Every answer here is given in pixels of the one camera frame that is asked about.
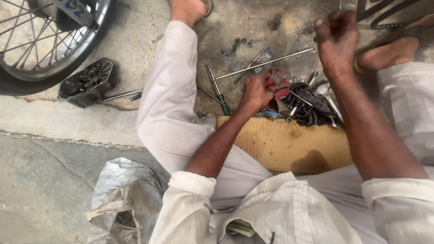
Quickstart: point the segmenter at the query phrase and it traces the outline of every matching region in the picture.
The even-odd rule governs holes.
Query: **foot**
[[[205,17],[206,9],[201,0],[168,0],[170,7],[170,20],[179,20],[188,27]]]
[[[430,14],[409,25],[414,26],[434,24],[434,14]],[[416,37],[400,38],[391,44],[371,49],[355,59],[356,70],[362,74],[377,72],[391,66],[414,61],[414,54],[419,47]]]

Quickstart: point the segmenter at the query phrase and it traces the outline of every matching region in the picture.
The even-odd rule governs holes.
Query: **wheel rim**
[[[111,1],[97,0],[95,21],[100,26],[108,17]],[[61,32],[52,17],[36,17],[25,2],[0,0],[0,16],[6,16],[0,18],[0,66],[20,80],[45,80],[74,63],[96,38],[99,29],[94,32],[83,27]]]

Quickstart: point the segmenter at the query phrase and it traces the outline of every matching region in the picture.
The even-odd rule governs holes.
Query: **man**
[[[420,162],[434,163],[434,66],[413,62],[433,33],[433,15],[356,59],[360,72],[378,72],[396,131],[355,79],[355,13],[316,21],[355,166],[296,179],[291,172],[273,176],[233,145],[273,98],[275,87],[264,87],[269,73],[247,78],[239,108],[221,128],[199,123],[191,28],[210,11],[203,2],[169,0],[171,22],[140,104],[138,135],[172,174],[151,243],[433,243],[434,170]],[[424,29],[410,31],[415,26]]]

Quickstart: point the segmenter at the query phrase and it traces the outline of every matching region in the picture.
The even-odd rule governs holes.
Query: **striped shirt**
[[[291,172],[264,180],[225,211],[211,209],[215,184],[174,173],[150,243],[361,243],[337,209]],[[389,243],[434,243],[434,181],[372,179],[362,191]]]

